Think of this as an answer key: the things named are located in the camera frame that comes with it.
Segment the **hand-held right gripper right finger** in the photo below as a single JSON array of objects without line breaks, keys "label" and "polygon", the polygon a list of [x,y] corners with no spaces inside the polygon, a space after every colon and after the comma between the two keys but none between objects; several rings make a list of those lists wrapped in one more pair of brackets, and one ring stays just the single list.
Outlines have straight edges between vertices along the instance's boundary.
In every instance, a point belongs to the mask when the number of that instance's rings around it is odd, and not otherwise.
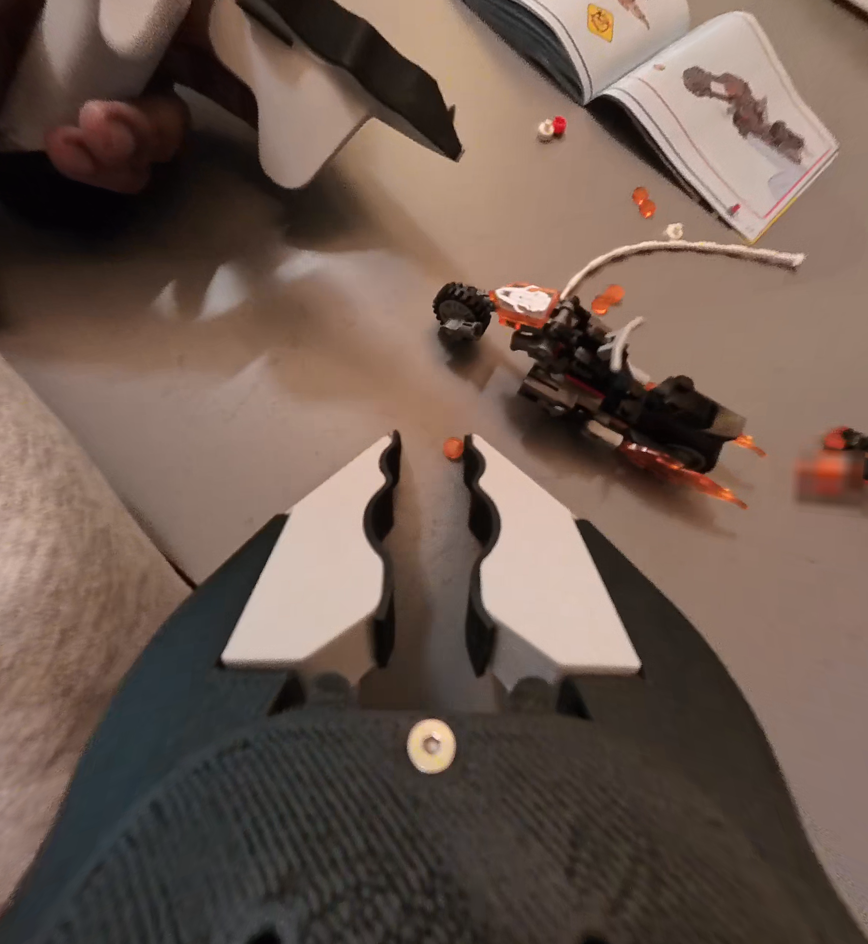
[{"label": "hand-held right gripper right finger", "polygon": [[479,545],[465,618],[475,676],[632,677],[641,660],[571,511],[482,436],[464,439],[468,526]]}]

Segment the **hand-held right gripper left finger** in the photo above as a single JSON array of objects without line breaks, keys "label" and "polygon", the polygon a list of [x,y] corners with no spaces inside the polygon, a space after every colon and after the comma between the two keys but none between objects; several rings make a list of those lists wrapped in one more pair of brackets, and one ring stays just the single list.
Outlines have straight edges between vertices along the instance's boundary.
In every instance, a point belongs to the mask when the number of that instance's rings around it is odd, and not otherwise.
[{"label": "hand-held right gripper left finger", "polygon": [[221,654],[224,667],[360,683],[389,664],[393,565],[384,542],[401,455],[400,434],[382,436],[290,508]]}]

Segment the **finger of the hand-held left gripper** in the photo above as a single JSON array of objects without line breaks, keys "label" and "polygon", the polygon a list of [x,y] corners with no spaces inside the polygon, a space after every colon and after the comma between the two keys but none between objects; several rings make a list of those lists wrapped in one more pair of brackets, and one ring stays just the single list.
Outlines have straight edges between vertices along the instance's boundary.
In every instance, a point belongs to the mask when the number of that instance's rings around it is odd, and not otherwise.
[{"label": "finger of the hand-held left gripper", "polygon": [[191,1],[103,1],[103,38],[118,55],[159,55],[191,6]]},{"label": "finger of the hand-held left gripper", "polygon": [[370,120],[458,161],[463,145],[436,80],[334,1],[215,2],[209,40],[257,106],[260,165],[307,186]]}]

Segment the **black orange lego motorcycle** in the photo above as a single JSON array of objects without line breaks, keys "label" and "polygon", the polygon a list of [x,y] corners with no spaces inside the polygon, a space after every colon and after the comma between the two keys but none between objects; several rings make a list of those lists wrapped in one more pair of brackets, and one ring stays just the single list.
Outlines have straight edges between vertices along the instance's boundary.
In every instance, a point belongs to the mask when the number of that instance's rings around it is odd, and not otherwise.
[{"label": "black orange lego motorcycle", "polygon": [[518,395],[656,478],[747,509],[711,476],[730,443],[764,455],[746,419],[686,375],[655,383],[637,368],[629,340],[642,318],[611,329],[578,296],[529,282],[491,290],[448,282],[432,311],[453,346],[480,340],[494,321],[510,328],[511,350],[531,361]]}]

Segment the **lego instruction booklet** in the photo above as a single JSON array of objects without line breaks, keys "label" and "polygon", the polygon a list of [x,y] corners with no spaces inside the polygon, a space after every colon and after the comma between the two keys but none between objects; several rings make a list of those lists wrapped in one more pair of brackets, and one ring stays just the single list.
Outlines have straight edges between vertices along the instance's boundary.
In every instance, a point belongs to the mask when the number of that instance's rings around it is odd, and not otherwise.
[{"label": "lego instruction booklet", "polygon": [[686,1],[467,1],[582,106],[616,103],[683,185],[748,243],[839,152],[758,20],[691,26]]}]

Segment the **person's left hand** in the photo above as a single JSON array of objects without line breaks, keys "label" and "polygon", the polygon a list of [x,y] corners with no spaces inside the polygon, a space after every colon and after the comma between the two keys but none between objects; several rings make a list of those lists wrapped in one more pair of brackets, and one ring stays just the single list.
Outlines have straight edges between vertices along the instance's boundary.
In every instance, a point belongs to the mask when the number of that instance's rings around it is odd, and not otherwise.
[{"label": "person's left hand", "polygon": [[155,166],[171,162],[190,128],[190,112],[175,94],[132,101],[92,100],[76,123],[48,132],[44,152],[56,171],[112,193],[141,192]]}]

